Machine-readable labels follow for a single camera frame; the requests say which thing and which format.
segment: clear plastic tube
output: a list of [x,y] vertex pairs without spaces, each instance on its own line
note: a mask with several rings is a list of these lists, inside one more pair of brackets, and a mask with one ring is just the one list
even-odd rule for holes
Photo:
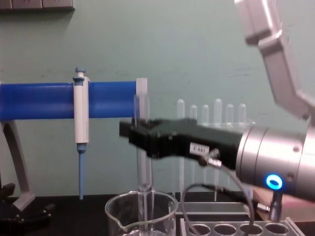
[[225,122],[227,126],[233,126],[234,123],[234,106],[227,104],[225,109]]
[[176,159],[171,160],[171,184],[172,184],[172,196],[175,197],[176,192]]
[[206,104],[201,109],[201,124],[204,126],[209,125],[209,106]]
[[[217,98],[214,103],[213,123],[215,127],[221,127],[222,124],[222,100]],[[214,171],[214,185],[219,184],[219,170]],[[215,191],[215,202],[217,201],[217,191]]]
[[213,123],[216,127],[222,124],[222,100],[217,98],[214,103]]
[[[139,119],[149,119],[150,107],[147,94],[137,94],[134,97],[134,118],[135,125]],[[137,148],[137,168],[138,168],[138,188],[141,194],[138,195],[138,216],[139,221],[148,221],[153,219],[154,193],[152,161],[147,158],[145,151]],[[152,229],[150,225],[143,225],[139,228],[141,235],[146,235]]]
[[[182,99],[179,99],[177,101],[177,118],[183,119],[185,118],[185,101]],[[181,157],[179,160],[179,191],[180,191],[180,201],[182,198],[184,190],[184,158]]]
[[[189,118],[198,120],[198,109],[196,105],[191,105],[189,109]],[[195,182],[196,163],[191,161],[191,183]]]
[[[209,125],[209,106],[204,104],[201,110],[201,124],[204,126]],[[203,168],[203,183],[207,181],[207,168]]]
[[246,124],[246,105],[244,103],[238,107],[238,122],[240,126],[245,126]]

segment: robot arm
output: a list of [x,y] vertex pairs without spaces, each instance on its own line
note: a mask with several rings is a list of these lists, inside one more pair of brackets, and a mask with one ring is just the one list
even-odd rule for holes
[[308,119],[311,100],[301,91],[291,62],[288,39],[275,0],[235,0],[248,45],[259,48],[275,103],[292,115]]
[[235,170],[242,134],[197,125],[193,119],[142,121],[137,126],[120,122],[120,136],[146,151],[147,156],[161,159],[182,156],[196,160],[201,166],[203,156],[211,150],[220,152],[220,161]]
[[274,191],[270,219],[278,220],[282,194],[315,202],[315,103],[300,88],[275,0],[235,0],[249,45],[259,48],[275,102],[311,122],[306,135],[252,127],[241,135],[201,127],[192,120],[121,123],[129,142],[152,158],[178,155],[197,160],[218,149],[223,165],[244,183]]

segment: teal wall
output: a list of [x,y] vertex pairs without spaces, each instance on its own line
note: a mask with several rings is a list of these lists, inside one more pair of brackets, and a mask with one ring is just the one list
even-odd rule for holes
[[[73,13],[0,16],[1,81],[71,82],[74,68],[82,66],[92,81],[148,78],[152,117],[174,118],[179,98],[212,110],[220,97],[235,107],[245,102],[249,117],[261,125],[305,130],[305,123],[274,104],[262,59],[245,45],[232,0],[75,3]],[[303,87],[313,92],[315,1],[278,3]],[[118,137],[118,121],[91,120],[87,194],[136,188],[135,149]],[[18,128],[36,195],[77,194],[73,121],[19,121]],[[2,180],[16,181],[1,138]],[[171,190],[170,171],[170,160],[154,162],[156,189]]]

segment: blue pipette holder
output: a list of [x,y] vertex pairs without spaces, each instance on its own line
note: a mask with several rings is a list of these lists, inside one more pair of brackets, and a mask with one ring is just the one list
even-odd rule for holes
[[[89,118],[129,118],[134,96],[147,93],[147,80],[89,83]],[[14,203],[23,210],[35,198],[21,149],[15,120],[69,119],[74,117],[72,83],[1,84],[0,122],[21,189]]]

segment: label sticker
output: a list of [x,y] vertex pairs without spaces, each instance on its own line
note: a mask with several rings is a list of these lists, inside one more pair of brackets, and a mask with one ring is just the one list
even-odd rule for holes
[[190,143],[189,152],[195,155],[206,155],[210,151],[210,148],[205,145]]

